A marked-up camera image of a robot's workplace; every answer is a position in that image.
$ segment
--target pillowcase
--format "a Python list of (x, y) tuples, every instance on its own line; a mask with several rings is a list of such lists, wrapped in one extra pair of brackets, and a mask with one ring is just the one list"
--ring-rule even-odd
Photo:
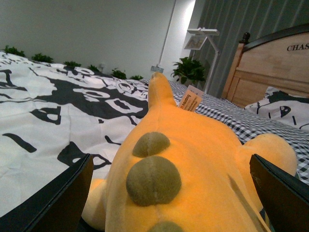
[(309, 98), (268, 87), (265, 97), (247, 105), (245, 110), (309, 132)]

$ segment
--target stuffed dinosaur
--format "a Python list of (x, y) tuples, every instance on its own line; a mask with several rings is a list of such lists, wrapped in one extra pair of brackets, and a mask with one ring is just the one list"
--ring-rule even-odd
[(158, 72), (148, 99), (107, 179), (92, 181), (83, 219), (105, 232), (270, 231), (249, 161), (258, 154), (294, 175), (293, 149), (273, 134), (242, 145), (225, 124), (178, 108)]

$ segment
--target floor lamp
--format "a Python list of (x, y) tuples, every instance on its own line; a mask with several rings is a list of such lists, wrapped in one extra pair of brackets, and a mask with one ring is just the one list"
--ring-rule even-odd
[(205, 43), (205, 41), (208, 39), (209, 42), (211, 43), (214, 51), (215, 51), (215, 55), (214, 55), (214, 58), (213, 58), (213, 61), (212, 61), (212, 64), (211, 64), (211, 68), (208, 72), (206, 83), (203, 87), (203, 91), (205, 93), (208, 93), (209, 88), (210, 88), (210, 84), (212, 82), (212, 76), (213, 76), (214, 68), (217, 64), (217, 61), (218, 61), (218, 58), (219, 58), (219, 55), (220, 55), (220, 50), (218, 49), (216, 44), (213, 42), (210, 35), (219, 35), (220, 33), (217, 29), (205, 29), (205, 28), (188, 29), (187, 31), (190, 34), (193, 34), (193, 36), (191, 36), (191, 38), (189, 39), (189, 42), (187, 43), (185, 49), (200, 50), (202, 48), (203, 44)]

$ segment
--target striped wall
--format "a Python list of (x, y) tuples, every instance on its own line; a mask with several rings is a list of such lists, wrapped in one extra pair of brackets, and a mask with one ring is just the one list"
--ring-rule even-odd
[[(253, 41), (305, 23), (309, 23), (309, 0), (206, 0), (199, 27), (219, 30), (220, 36), (212, 38), (221, 51), (208, 93), (221, 96), (238, 41), (245, 32)], [(209, 42), (194, 54), (205, 65), (206, 76), (213, 57)]]

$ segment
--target tag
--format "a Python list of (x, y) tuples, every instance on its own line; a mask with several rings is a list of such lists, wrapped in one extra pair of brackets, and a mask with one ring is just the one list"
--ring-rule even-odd
[(202, 101), (203, 94), (204, 92), (202, 90), (199, 90), (194, 86), (189, 86), (178, 107), (192, 112), (195, 111)]

